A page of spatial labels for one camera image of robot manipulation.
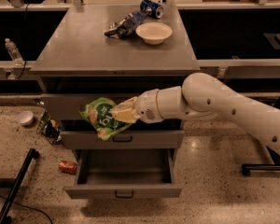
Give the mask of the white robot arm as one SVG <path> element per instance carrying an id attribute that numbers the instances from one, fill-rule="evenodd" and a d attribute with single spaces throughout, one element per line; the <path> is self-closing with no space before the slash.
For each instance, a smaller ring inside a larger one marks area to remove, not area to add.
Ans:
<path id="1" fill-rule="evenodd" d="M 189 75 L 180 86 L 145 91 L 114 106 L 110 113 L 126 123 L 220 115 L 280 155 L 280 109 L 245 97 L 205 73 Z"/>

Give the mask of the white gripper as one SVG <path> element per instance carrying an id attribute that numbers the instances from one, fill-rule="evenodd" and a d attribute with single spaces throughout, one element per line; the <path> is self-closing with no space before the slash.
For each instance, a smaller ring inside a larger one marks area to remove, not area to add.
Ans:
<path id="1" fill-rule="evenodd" d="M 110 110 L 110 113 L 114 119 L 125 123 L 136 123 L 139 119 L 144 123 L 162 122 L 157 106 L 158 92 L 158 89 L 145 91 L 138 97 L 134 96 L 119 103 L 117 108 Z"/>

